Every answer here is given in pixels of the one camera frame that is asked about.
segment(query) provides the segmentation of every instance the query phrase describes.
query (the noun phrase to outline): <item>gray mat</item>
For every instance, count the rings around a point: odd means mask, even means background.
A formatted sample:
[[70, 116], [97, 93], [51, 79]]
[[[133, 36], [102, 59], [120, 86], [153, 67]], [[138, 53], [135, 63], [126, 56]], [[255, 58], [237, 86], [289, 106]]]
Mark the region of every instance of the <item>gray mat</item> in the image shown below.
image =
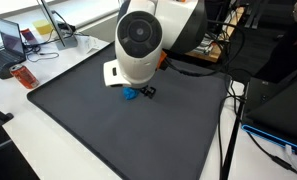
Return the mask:
[[159, 70], [153, 99], [127, 101], [122, 88], [104, 85], [103, 63], [112, 59], [109, 45], [28, 99], [124, 179], [199, 179], [226, 96], [223, 78]]

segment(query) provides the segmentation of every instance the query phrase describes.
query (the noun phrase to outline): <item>monitor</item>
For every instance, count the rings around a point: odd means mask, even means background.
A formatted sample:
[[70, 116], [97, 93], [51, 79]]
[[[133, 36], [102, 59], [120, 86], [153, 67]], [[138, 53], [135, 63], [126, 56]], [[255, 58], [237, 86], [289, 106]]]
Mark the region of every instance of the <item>monitor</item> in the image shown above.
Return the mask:
[[56, 19], [53, 16], [53, 11], [50, 10], [48, 4], [45, 0], [37, 0], [38, 4], [41, 7], [42, 12], [46, 16], [48, 22], [52, 25], [56, 33], [58, 34], [58, 38], [60, 41], [56, 42], [56, 46], [58, 50], [64, 50], [72, 47], [77, 47], [78, 42], [75, 36], [73, 35], [72, 30], [70, 29], [70, 34], [63, 34], [58, 26]]
[[6, 50], [20, 56], [25, 56], [19, 25], [17, 23], [0, 19], [0, 35]]

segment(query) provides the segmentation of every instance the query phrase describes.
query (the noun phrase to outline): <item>desk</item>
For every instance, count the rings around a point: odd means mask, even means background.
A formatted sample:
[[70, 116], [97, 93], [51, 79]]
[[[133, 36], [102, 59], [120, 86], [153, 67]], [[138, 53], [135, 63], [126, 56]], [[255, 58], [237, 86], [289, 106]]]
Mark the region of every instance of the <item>desk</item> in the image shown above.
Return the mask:
[[[49, 44], [42, 50], [56, 51], [56, 47]], [[58, 53], [58, 59], [23, 64], [44, 84], [90, 55], [80, 54], [78, 48]], [[243, 85], [234, 83], [234, 89], [241, 94]], [[120, 179], [64, 128], [30, 103], [26, 98], [29, 91], [14, 78], [0, 80], [0, 110], [15, 116], [3, 128], [41, 179]], [[232, 99], [226, 101], [221, 120], [225, 157], [235, 121]], [[219, 145], [216, 132], [200, 179], [218, 178]]]

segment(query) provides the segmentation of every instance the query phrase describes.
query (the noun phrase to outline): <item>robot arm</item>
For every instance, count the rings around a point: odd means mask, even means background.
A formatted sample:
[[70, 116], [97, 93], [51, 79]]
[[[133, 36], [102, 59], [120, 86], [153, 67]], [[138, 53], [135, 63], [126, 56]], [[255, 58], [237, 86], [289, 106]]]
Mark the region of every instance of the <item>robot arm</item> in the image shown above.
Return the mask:
[[147, 86], [162, 49], [191, 51], [202, 41], [206, 24], [203, 0], [124, 2], [115, 33], [117, 59], [104, 64], [106, 86]]

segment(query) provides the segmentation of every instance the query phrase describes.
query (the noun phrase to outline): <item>white paper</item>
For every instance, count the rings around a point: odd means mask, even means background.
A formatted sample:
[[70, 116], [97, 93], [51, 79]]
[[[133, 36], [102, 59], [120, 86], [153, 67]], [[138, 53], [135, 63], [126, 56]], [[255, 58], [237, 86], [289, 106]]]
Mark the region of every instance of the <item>white paper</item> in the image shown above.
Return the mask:
[[92, 36], [76, 36], [78, 40], [78, 47], [83, 54], [96, 52], [107, 45], [104, 41]]

